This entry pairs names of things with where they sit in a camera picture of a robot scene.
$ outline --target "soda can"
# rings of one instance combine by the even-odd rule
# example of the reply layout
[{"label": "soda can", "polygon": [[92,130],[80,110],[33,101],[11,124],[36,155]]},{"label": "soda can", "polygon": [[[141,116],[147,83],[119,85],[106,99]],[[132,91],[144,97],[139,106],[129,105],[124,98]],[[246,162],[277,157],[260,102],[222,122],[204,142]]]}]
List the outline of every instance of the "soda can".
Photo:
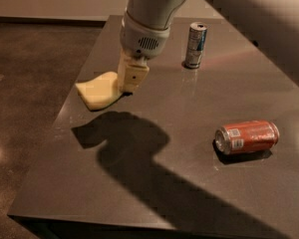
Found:
[{"label": "soda can", "polygon": [[187,51],[184,65],[187,68],[198,68],[207,35],[207,28],[200,22],[190,24]]},{"label": "soda can", "polygon": [[226,155],[269,149],[278,139],[277,126],[266,120],[226,124],[215,133],[216,147]]}]

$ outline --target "floor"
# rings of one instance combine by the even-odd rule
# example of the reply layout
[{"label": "floor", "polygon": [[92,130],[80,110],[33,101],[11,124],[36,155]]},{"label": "floor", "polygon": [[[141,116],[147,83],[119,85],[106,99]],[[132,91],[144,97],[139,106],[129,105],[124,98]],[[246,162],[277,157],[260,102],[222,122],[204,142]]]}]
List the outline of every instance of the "floor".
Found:
[{"label": "floor", "polygon": [[0,238],[36,238],[6,214],[100,32],[0,23]]}]

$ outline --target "beige wall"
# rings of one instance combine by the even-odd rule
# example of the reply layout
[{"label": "beige wall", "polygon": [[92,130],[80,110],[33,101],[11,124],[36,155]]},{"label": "beige wall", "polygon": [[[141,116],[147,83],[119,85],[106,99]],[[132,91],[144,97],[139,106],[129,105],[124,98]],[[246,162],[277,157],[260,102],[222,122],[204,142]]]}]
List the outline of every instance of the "beige wall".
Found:
[{"label": "beige wall", "polygon": [[[0,0],[0,16],[107,20],[122,15],[128,0]],[[219,18],[203,0],[187,0],[180,17]]]}]

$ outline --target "sponge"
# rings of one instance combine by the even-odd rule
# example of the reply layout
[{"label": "sponge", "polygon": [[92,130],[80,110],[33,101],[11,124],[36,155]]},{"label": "sponge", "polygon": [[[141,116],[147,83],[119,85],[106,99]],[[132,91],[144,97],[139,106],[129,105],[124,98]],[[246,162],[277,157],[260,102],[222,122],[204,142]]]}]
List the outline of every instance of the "sponge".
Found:
[{"label": "sponge", "polygon": [[123,94],[118,87],[118,74],[114,72],[104,73],[88,82],[76,83],[76,88],[90,111],[110,106]]}]

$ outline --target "black baseboard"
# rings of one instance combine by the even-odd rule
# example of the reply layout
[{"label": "black baseboard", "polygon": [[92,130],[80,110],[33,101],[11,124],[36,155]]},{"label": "black baseboard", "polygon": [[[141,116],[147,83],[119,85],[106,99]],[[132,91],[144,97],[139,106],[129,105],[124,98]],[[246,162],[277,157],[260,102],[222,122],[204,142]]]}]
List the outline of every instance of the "black baseboard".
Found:
[{"label": "black baseboard", "polygon": [[97,20],[70,20],[70,19],[44,19],[44,18],[22,18],[22,17],[0,17],[0,23],[13,24],[47,24],[60,26],[80,26],[103,28],[106,21]]}]

